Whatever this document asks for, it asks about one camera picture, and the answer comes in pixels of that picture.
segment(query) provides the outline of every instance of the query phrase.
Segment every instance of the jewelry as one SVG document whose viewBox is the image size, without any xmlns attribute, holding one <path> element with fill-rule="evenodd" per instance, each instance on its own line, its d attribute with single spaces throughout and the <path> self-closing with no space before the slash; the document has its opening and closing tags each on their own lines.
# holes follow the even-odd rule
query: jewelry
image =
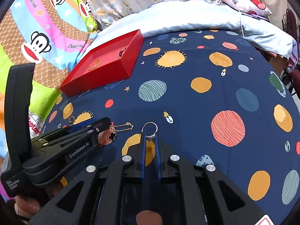
<svg viewBox="0 0 300 225">
<path fill-rule="evenodd" d="M 130 126 L 130 128 L 126 128 L 126 129 L 120 129 L 120 130 L 116 130 L 115 128 L 120 128 L 120 127 L 124 127 L 124 126 Z M 106 138 L 106 140 L 103 142 L 103 144 L 100 144 L 100 146 L 104 145 L 104 143 L 107 140 L 110 141 L 115 141 L 117 134 L 116 132 L 123 132 L 123 131 L 127 131 L 127 130 L 132 130 L 133 129 L 133 125 L 130 122 L 127 122 L 125 124 L 122 125 L 111 125 L 109 130 L 110 130 L 110 134 L 109 136 Z"/>
<path fill-rule="evenodd" d="M 97 62 L 94 63 L 93 66 L 89 66 L 88 69 L 89 69 L 90 71 L 92 71 L 92 70 L 94 70 L 95 68 L 99 67 L 101 63 L 102 63 L 102 61 L 99 59 Z"/>
<path fill-rule="evenodd" d="M 156 130 L 155 130 L 154 134 L 148 135 L 148 136 L 146 135 L 146 140 L 147 140 L 147 141 L 154 141 L 154 139 L 155 139 L 155 134 L 156 134 L 156 132 L 158 131 L 158 127 L 157 127 L 156 123 L 154 123 L 154 122 L 148 122 L 148 123 L 146 123 L 146 124 L 143 126 L 142 132 L 143 132 L 143 130 L 144 130 L 144 127 L 145 127 L 147 124 L 154 124 L 154 125 L 156 126 Z"/>
<path fill-rule="evenodd" d="M 119 52 L 119 56 L 117 57 L 116 60 L 119 60 L 119 59 L 121 58 L 121 56 L 122 56 L 122 54 L 123 54 L 123 51 L 125 51 L 126 48 L 127 48 L 127 47 L 125 47 L 124 49 L 122 49 L 122 50 Z"/>
</svg>

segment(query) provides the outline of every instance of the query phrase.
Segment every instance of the silver ring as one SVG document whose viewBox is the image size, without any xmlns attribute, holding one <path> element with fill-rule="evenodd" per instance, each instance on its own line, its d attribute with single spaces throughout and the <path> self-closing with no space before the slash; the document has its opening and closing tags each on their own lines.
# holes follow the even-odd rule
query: silver ring
<svg viewBox="0 0 300 225">
<path fill-rule="evenodd" d="M 145 127 L 147 124 L 154 124 L 154 125 L 156 126 L 156 130 L 155 130 L 154 134 L 148 135 L 148 136 L 146 135 L 146 140 L 147 140 L 147 141 L 154 141 L 154 139 L 155 139 L 155 134 L 156 134 L 156 132 L 158 131 L 158 126 L 157 126 L 156 123 L 154 123 L 154 122 L 148 122 L 148 123 L 146 123 L 146 124 L 143 126 L 142 132 L 143 132 L 143 130 L 144 130 L 144 127 Z"/>
</svg>

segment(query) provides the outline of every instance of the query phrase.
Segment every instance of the black clover pendant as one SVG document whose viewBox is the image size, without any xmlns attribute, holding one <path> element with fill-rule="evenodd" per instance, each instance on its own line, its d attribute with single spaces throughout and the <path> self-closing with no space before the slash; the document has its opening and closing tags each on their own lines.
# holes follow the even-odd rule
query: black clover pendant
<svg viewBox="0 0 300 225">
<path fill-rule="evenodd" d="M 115 139 L 116 139 L 116 136 L 117 136 L 117 134 L 116 133 L 110 133 L 110 135 L 109 135 L 109 137 L 108 137 L 108 139 L 110 140 L 110 141 L 114 141 Z"/>
</svg>

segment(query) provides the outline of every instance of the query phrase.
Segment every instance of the white star print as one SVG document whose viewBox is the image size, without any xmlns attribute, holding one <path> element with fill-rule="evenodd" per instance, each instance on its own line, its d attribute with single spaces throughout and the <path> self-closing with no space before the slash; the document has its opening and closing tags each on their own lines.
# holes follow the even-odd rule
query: white star print
<svg viewBox="0 0 300 225">
<path fill-rule="evenodd" d="M 15 4 L 13 5 L 15 8 L 18 8 L 21 5 L 20 2 L 15 2 Z"/>
<path fill-rule="evenodd" d="M 62 63 L 62 58 L 63 58 L 63 56 L 59 56 L 58 58 L 54 58 L 55 59 L 55 63 L 61 64 Z"/>
<path fill-rule="evenodd" d="M 71 14 L 71 9 L 68 9 L 64 12 L 65 16 L 69 16 Z"/>
</svg>

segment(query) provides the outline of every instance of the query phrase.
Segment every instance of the red striped planet print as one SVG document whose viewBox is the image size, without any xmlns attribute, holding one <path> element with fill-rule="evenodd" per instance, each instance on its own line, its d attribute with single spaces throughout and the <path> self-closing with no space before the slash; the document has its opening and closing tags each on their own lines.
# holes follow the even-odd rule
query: red striped planet print
<svg viewBox="0 0 300 225">
<path fill-rule="evenodd" d="M 211 122 L 211 131 L 216 141 L 228 147 L 237 145 L 245 137 L 243 120 L 230 110 L 215 115 Z"/>
</svg>

